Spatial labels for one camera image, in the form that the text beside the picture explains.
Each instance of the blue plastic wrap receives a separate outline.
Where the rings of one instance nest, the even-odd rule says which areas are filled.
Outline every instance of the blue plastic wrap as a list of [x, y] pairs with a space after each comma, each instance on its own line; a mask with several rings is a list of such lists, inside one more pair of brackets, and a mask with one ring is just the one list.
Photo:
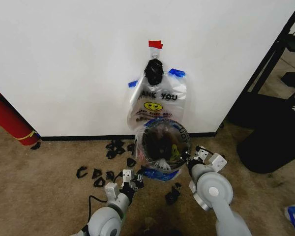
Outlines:
[[161, 181], [169, 181], [171, 179], [174, 179], [179, 174], [179, 172], [180, 172], [180, 170], [174, 171], [172, 173], [164, 173], [164, 172], [157, 171], [155, 169], [145, 168], [143, 175], [148, 178], [152, 178], [152, 179], [158, 179]]

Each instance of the black baseboard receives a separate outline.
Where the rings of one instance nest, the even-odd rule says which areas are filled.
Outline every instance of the black baseboard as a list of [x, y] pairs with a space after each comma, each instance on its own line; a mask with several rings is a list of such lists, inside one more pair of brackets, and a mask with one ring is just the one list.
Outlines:
[[[190, 133], [191, 138], [214, 137], [216, 133]], [[134, 139], [134, 135], [99, 135], [99, 136], [45, 136], [40, 137], [42, 141], [87, 141], [87, 140], [112, 140], [112, 139]]]

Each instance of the red tape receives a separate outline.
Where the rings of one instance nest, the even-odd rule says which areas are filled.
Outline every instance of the red tape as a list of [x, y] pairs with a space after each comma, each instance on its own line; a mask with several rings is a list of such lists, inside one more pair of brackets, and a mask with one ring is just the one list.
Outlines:
[[161, 43], [161, 40], [159, 41], [148, 41], [148, 46], [153, 48], [162, 49], [163, 44]]

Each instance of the black object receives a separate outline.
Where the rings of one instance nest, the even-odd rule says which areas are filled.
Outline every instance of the black object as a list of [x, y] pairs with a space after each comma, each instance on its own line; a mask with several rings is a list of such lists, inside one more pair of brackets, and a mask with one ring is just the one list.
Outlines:
[[107, 201], [105, 201], [105, 200], [100, 200], [99, 198], [97, 198], [97, 197], [95, 197], [95, 196], [93, 196], [93, 195], [89, 195], [89, 197], [88, 197], [88, 222], [89, 222], [89, 220], [90, 220], [91, 213], [92, 213], [92, 206], [91, 206], [91, 201], [90, 201], [91, 198], [93, 198], [93, 199], [99, 201], [100, 203], [106, 203], [106, 202], [107, 202]]
[[32, 146], [30, 149], [37, 150], [40, 148], [40, 142], [37, 142], [34, 146]]
[[115, 182], [116, 182], [116, 179], [117, 179], [118, 177], [121, 177], [121, 176], [122, 176], [122, 171], [120, 171], [119, 174], [114, 178], [114, 181], [113, 181], [113, 182], [115, 183]]
[[290, 109], [286, 99], [246, 93], [231, 108], [227, 117], [236, 125], [246, 128], [267, 126]]
[[180, 183], [178, 183], [178, 182], [175, 183], [175, 187], [176, 187], [177, 189], [181, 189], [181, 186], [182, 186], [182, 185], [181, 185]]
[[187, 162], [187, 168], [188, 168], [190, 176], [191, 176], [192, 167], [194, 167], [197, 164], [204, 164], [204, 162], [203, 162], [203, 160], [201, 158], [198, 158], [197, 160], [192, 159], [192, 160]]
[[128, 167], [134, 167], [134, 165], [136, 164], [137, 162], [135, 160], [133, 160], [132, 158], [128, 157], [127, 158], [127, 166]]
[[105, 179], [110, 179], [111, 181], [113, 181], [115, 178], [115, 174], [112, 171], [107, 171], [106, 172], [106, 178]]
[[85, 171], [87, 169], [86, 166], [81, 166], [78, 170], [77, 170], [77, 178], [82, 178], [84, 176], [86, 176], [88, 173], [84, 173], [83, 175], [81, 175], [81, 171]]
[[121, 154], [123, 154], [125, 151], [126, 151], [126, 150], [123, 149], [122, 147], [118, 147], [118, 148], [116, 148], [115, 153], [121, 155]]
[[163, 63], [158, 59], [149, 60], [144, 72], [150, 85], [158, 85], [164, 74]]
[[114, 157], [116, 157], [116, 153], [114, 151], [108, 151], [106, 156], [108, 159], [113, 159]]
[[183, 236], [179, 230], [170, 230], [168, 236]]
[[111, 142], [115, 147], [122, 147], [124, 145], [124, 142], [121, 141], [120, 139], [115, 139], [115, 140], [112, 140]]
[[257, 128], [237, 146], [242, 163], [251, 171], [271, 173], [295, 159], [295, 111], [281, 115]]
[[89, 226], [87, 224], [81, 229], [81, 231], [84, 233], [83, 234], [84, 236], [90, 236], [89, 235]]
[[102, 175], [102, 171], [98, 169], [94, 169], [92, 179], [97, 178]]
[[178, 190], [172, 187], [172, 191], [165, 196], [166, 203], [168, 205], [174, 204], [177, 201], [179, 195], [180, 193], [178, 192]]
[[98, 178], [97, 180], [95, 180], [93, 186], [94, 187], [103, 187], [105, 185], [105, 180], [103, 179], [103, 177]]
[[127, 151], [132, 151], [133, 148], [134, 148], [134, 144], [129, 144], [129, 145], [127, 146]]
[[110, 150], [110, 151], [113, 151], [114, 150], [114, 145], [112, 143], [109, 143], [106, 145], [106, 149]]
[[127, 146], [127, 151], [130, 151], [131, 152], [131, 155], [133, 156], [133, 153], [134, 153], [134, 144], [129, 144]]
[[120, 190], [120, 193], [123, 193], [128, 197], [130, 202], [129, 205], [131, 205], [135, 191], [130, 187], [128, 182], [123, 183], [123, 188]]
[[281, 81], [287, 86], [295, 88], [295, 72], [286, 72]]

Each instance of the debris on floor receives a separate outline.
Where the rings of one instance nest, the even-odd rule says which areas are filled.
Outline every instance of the debris on floor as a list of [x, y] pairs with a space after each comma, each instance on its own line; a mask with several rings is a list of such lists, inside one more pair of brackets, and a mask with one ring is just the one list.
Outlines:
[[114, 172], [112, 172], [112, 171], [107, 171], [106, 172], [106, 178], [105, 179], [109, 179], [111, 181], [114, 181], [114, 178], [115, 178]]
[[92, 179], [97, 178], [102, 175], [102, 171], [98, 169], [94, 169]]
[[135, 160], [133, 160], [132, 158], [130, 158], [130, 157], [127, 158], [127, 166], [128, 167], [134, 167], [136, 163], [137, 162]]
[[126, 151], [126, 150], [123, 149], [122, 147], [118, 147], [118, 148], [116, 148], [115, 153], [121, 155], [121, 154], [123, 154], [125, 151]]
[[81, 175], [81, 171], [85, 171], [87, 169], [86, 166], [81, 166], [78, 170], [77, 170], [77, 178], [82, 178], [84, 176], [86, 176], [88, 173], [84, 173], [83, 175]]
[[97, 180], [95, 180], [94, 182], [94, 187], [104, 187], [105, 185], [105, 180], [103, 179], [103, 177], [98, 178]]
[[175, 186], [176, 186], [177, 189], [181, 189], [181, 184], [180, 183], [176, 182]]
[[134, 144], [129, 144], [127, 146], [127, 151], [130, 151], [131, 152], [131, 155], [133, 156], [133, 153], [134, 153]]
[[108, 150], [106, 157], [108, 159], [113, 159], [117, 154], [122, 155], [124, 152], [126, 152], [126, 150], [122, 147], [123, 145], [124, 142], [119, 139], [111, 140], [111, 142], [106, 145], [106, 149]]
[[172, 191], [165, 195], [166, 203], [168, 205], [174, 204], [177, 201], [179, 195], [179, 191], [172, 187]]
[[116, 157], [117, 154], [114, 151], [108, 151], [106, 154], [106, 157], [110, 160], [113, 159], [114, 157]]
[[32, 150], [37, 150], [37, 149], [39, 149], [40, 148], [40, 142], [37, 142], [34, 146], [32, 146], [30, 149], [32, 149]]

